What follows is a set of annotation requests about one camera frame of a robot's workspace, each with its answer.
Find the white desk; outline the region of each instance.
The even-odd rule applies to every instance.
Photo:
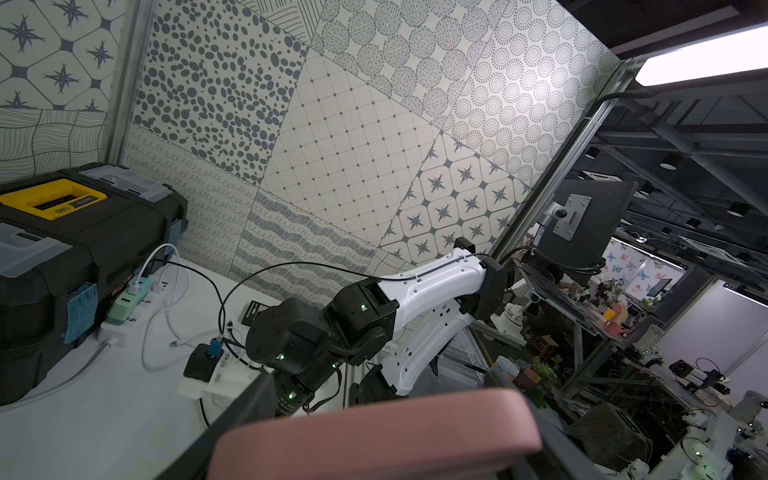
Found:
[[[208,275],[222,296],[236,285],[233,280],[203,267],[182,262]],[[168,278],[175,278],[175,273],[166,273],[164,279]],[[179,292],[185,282],[182,273]],[[235,290],[227,301],[227,319],[239,326],[243,338],[247,328],[240,325],[240,314],[251,300],[266,305],[278,303],[246,286]],[[180,335],[192,336],[217,328],[219,308],[213,287],[190,272],[187,292],[170,311],[170,318]],[[146,354],[150,365],[163,365],[192,352],[188,346],[168,346],[174,337],[164,317],[157,316],[151,328]],[[51,369],[29,395],[69,379],[91,358],[97,345],[95,335],[88,337]],[[176,393],[186,360],[159,372],[147,372],[141,366],[140,355],[141,342],[125,348],[108,348],[74,385],[47,399],[0,413],[0,476],[20,480],[135,480],[153,478],[160,473],[205,427],[197,401]],[[325,398],[335,391],[334,376],[318,391],[317,398]],[[342,397],[343,392],[320,411],[341,408]],[[205,406],[213,421],[221,410],[210,401],[205,402]]]

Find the black toolbox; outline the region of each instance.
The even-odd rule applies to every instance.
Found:
[[[177,242],[186,214],[169,186],[114,165],[0,185],[0,405],[98,327],[147,255]]]

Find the ceiling lamp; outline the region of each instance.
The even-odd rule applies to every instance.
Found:
[[[768,68],[768,26],[739,31],[648,58],[635,81],[644,87]]]
[[[599,154],[600,149],[597,147],[589,147],[587,151],[584,152],[585,157],[591,158],[592,160],[594,160]]]
[[[650,182],[645,182],[645,185],[640,187],[640,191],[644,194],[651,195],[653,192],[656,191],[656,187],[654,187]]]
[[[667,156],[664,157],[664,159],[661,161],[659,166],[662,168],[666,168],[667,170],[677,170],[677,164],[679,164],[681,160],[683,160],[683,157],[673,152],[673,153],[667,154]]]
[[[734,217],[743,217],[748,211],[750,211],[750,205],[745,204],[744,202],[733,202],[730,207],[728,207],[728,213]]]

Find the black sticker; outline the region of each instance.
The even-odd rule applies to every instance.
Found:
[[[80,200],[75,200],[74,202],[71,202],[70,205],[72,206],[72,208],[80,208],[83,205],[88,205],[90,203],[95,202],[96,200],[98,199],[93,195],[88,195],[87,197],[82,197]]]

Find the computer monitor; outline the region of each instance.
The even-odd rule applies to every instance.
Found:
[[[636,182],[563,180],[554,194],[554,201],[565,205],[572,194],[591,199],[570,240],[557,235],[553,224],[541,235],[536,248],[561,265],[575,268],[592,266],[605,252],[636,189]],[[568,276],[584,286],[590,278],[586,273],[568,273]]]
[[[664,288],[666,288],[667,285],[670,284],[671,281],[672,281],[671,278],[664,278],[664,279],[659,280],[659,283],[657,283],[654,286],[654,288],[648,290],[648,293],[646,293],[645,296],[653,297],[653,296],[658,295],[659,293],[661,293],[661,290],[664,290]]]

